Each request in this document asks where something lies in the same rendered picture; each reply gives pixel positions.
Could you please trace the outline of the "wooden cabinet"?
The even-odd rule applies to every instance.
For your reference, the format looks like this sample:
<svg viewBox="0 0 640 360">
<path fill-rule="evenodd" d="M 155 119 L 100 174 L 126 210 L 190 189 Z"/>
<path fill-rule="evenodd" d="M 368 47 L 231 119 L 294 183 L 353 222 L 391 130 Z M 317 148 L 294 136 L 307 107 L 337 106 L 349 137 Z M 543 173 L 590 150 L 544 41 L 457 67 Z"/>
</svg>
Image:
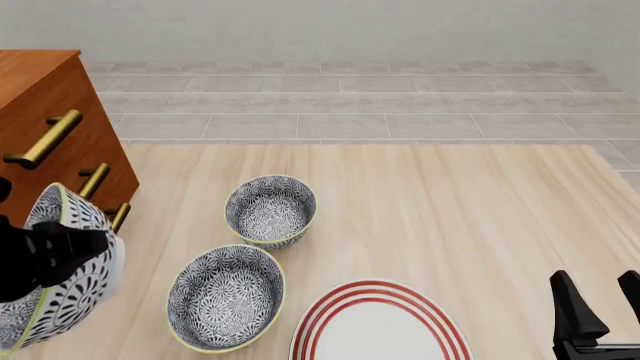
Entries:
<svg viewBox="0 0 640 360">
<path fill-rule="evenodd" d="M 51 128 L 45 119 L 78 110 L 83 119 L 37 167 L 26 170 L 2 160 L 24 153 Z M 90 202 L 117 209 L 131 200 L 139 181 L 92 86 L 77 50 L 0 50 L 0 215 L 25 223 L 35 201 L 58 182 L 78 193 L 86 177 L 79 170 L 106 163 L 111 170 Z"/>
</svg>

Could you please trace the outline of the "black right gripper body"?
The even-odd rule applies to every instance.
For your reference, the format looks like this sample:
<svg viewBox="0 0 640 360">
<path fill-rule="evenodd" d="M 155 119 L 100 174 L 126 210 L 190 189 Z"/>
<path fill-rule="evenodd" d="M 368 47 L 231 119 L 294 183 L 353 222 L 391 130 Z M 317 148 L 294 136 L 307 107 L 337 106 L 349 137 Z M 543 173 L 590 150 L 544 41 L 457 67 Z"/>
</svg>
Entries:
<svg viewBox="0 0 640 360">
<path fill-rule="evenodd" d="M 596 340 L 557 341 L 556 360 L 640 360 L 640 344 L 599 344 Z"/>
</svg>

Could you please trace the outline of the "black white patterned bowl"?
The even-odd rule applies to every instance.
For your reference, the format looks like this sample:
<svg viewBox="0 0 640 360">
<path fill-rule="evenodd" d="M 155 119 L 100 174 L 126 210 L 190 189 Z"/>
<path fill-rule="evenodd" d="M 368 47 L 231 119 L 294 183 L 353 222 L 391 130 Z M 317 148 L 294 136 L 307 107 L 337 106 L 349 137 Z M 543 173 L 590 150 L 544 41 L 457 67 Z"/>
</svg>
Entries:
<svg viewBox="0 0 640 360">
<path fill-rule="evenodd" d="M 31 231 L 35 224 L 47 221 L 77 229 L 107 230 L 109 248 L 61 284 L 39 285 L 21 299 L 0 302 L 0 356 L 67 332 L 119 287 L 125 244 L 100 209 L 54 182 L 40 194 L 25 224 L 18 228 Z"/>
<path fill-rule="evenodd" d="M 287 248 L 303 238 L 316 215 L 311 188 L 292 176 L 266 175 L 239 185 L 224 206 L 232 232 L 265 251 Z"/>
<path fill-rule="evenodd" d="M 285 299 L 285 275 L 271 254 L 224 245 L 195 257 L 175 278 L 166 302 L 169 329 L 199 353 L 233 352 L 264 335 Z"/>
</svg>

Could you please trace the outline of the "white plate with red rings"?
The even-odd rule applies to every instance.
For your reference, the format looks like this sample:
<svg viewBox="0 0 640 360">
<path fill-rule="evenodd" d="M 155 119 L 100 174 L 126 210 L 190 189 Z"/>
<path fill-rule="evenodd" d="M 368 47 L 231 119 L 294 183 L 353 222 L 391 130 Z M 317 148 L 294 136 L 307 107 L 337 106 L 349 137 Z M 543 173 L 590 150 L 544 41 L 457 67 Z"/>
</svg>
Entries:
<svg viewBox="0 0 640 360">
<path fill-rule="evenodd" d="M 288 360 L 475 360 L 444 308 L 406 284 L 364 278 L 318 296 L 300 318 Z"/>
</svg>

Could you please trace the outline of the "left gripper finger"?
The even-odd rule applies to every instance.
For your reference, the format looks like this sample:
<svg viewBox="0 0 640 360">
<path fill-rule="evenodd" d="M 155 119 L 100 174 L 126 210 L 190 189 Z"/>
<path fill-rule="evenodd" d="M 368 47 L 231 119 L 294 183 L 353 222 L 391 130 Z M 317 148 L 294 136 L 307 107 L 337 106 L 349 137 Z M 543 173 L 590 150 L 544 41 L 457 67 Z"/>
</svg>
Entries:
<svg viewBox="0 0 640 360">
<path fill-rule="evenodd" d="M 31 254 L 41 287 L 61 284 L 109 248 L 107 230 L 77 229 L 47 221 L 35 224 L 31 231 Z"/>
</svg>

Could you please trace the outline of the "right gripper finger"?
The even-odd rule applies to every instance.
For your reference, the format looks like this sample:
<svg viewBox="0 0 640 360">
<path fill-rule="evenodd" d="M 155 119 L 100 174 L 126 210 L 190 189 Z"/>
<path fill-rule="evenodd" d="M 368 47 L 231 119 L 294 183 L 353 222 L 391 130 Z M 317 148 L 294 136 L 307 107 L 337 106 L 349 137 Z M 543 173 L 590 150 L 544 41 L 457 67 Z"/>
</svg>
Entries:
<svg viewBox="0 0 640 360">
<path fill-rule="evenodd" d="M 640 273 L 628 270 L 620 275 L 617 281 L 627 302 L 634 311 L 638 323 L 640 323 Z"/>
<path fill-rule="evenodd" d="M 596 341 L 610 332 L 608 326 L 587 305 L 564 270 L 550 277 L 554 302 L 554 342 Z"/>
</svg>

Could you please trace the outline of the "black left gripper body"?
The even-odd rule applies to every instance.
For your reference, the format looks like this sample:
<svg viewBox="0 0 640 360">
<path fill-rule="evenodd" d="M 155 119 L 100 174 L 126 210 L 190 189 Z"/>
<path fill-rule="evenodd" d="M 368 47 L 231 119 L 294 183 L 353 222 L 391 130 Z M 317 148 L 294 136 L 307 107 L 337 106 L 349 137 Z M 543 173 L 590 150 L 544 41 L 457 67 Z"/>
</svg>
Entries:
<svg viewBox="0 0 640 360">
<path fill-rule="evenodd" d="M 0 215 L 0 302 L 21 299 L 39 286 L 35 253 L 32 232 Z"/>
</svg>

